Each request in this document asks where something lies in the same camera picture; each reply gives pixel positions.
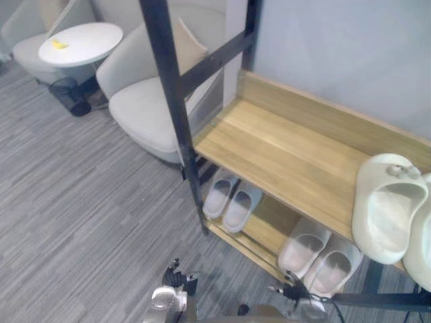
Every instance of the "gray carpet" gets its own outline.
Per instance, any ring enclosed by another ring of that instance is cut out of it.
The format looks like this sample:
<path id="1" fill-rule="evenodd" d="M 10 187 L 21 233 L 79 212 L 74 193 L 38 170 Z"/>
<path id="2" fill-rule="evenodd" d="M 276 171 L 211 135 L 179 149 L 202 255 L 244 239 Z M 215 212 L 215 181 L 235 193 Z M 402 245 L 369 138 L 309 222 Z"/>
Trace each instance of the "gray carpet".
<path id="1" fill-rule="evenodd" d="M 175 257 L 200 272 L 200 318 L 234 314 L 240 303 L 286 313 L 287 301 L 265 289 L 275 279 L 201 234 L 179 171 L 132 142 L 107 110 L 71 116 L 13 62 L 0 70 L 0 109 L 0 322 L 141 322 Z M 366 268 L 346 291 L 361 290 Z M 385 269 L 381 291 L 412 289 Z M 341 311 L 346 322 L 405 316 Z"/>

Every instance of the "upper shelf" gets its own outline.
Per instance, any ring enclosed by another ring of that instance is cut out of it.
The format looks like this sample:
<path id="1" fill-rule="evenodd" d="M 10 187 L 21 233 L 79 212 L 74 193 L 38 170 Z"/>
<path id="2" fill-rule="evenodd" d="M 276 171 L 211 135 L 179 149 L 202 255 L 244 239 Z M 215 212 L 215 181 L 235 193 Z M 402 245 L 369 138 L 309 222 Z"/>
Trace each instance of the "upper shelf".
<path id="1" fill-rule="evenodd" d="M 206 158 L 351 239 L 354 183 L 368 158 L 247 101 L 236 101 L 195 142 Z"/>
<path id="2" fill-rule="evenodd" d="M 429 142 L 251 73 L 244 78 L 242 100 L 202 131 L 196 151 L 348 239 L 363 161 L 391 151 L 429 167 Z"/>

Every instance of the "beige pillow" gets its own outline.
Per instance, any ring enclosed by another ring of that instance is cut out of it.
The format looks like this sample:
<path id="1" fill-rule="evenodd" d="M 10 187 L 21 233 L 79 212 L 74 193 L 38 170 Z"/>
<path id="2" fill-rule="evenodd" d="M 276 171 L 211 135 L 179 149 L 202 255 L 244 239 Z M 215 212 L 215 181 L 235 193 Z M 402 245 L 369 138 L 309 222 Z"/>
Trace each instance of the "beige pillow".
<path id="1" fill-rule="evenodd" d="M 208 48 L 194 37 L 181 18 L 178 18 L 172 33 L 178 67 L 182 75 L 208 55 Z"/>
<path id="2" fill-rule="evenodd" d="M 69 0 L 38 0 L 39 14 L 46 30 L 50 30 L 68 3 Z"/>

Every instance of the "white slipper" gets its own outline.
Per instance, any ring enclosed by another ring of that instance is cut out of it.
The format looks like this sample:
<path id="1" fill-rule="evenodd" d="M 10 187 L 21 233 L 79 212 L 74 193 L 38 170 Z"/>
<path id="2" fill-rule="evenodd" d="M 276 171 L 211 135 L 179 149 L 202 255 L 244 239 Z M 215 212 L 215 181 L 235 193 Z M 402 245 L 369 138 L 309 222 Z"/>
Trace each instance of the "white slipper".
<path id="1" fill-rule="evenodd" d="M 407 158 L 383 153 L 364 162 L 356 178 L 352 218 L 359 249 L 383 264 L 400 260 L 413 217 L 427 196 L 419 170 Z"/>
<path id="2" fill-rule="evenodd" d="M 310 293 L 332 297 L 358 269 L 363 255 L 346 239 L 332 235 L 304 277 Z"/>
<path id="3" fill-rule="evenodd" d="M 221 168 L 214 174 L 211 188 L 203 204 L 203 212 L 207 217 L 215 219 L 222 214 L 237 181 L 237 176 Z"/>
<path id="4" fill-rule="evenodd" d="M 224 213 L 223 226 L 232 233 L 241 231 L 261 197 L 261 189 L 242 181 Z"/>
<path id="5" fill-rule="evenodd" d="M 331 232 L 316 221 L 302 218 L 278 256 L 278 267 L 302 278 L 328 243 Z"/>
<path id="6" fill-rule="evenodd" d="M 431 173 L 422 178 L 431 191 Z M 431 194 L 413 219 L 403 264 L 416 283 L 431 291 Z"/>

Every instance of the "trash can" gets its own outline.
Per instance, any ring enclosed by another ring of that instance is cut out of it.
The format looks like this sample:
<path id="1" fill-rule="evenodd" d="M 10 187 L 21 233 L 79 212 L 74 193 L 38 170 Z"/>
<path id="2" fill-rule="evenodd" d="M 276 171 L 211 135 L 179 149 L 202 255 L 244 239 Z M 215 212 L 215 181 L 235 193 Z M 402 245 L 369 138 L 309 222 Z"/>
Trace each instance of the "trash can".
<path id="1" fill-rule="evenodd" d="M 51 84 L 49 92 L 74 116 L 83 116 L 92 109 L 77 82 L 70 77 Z"/>

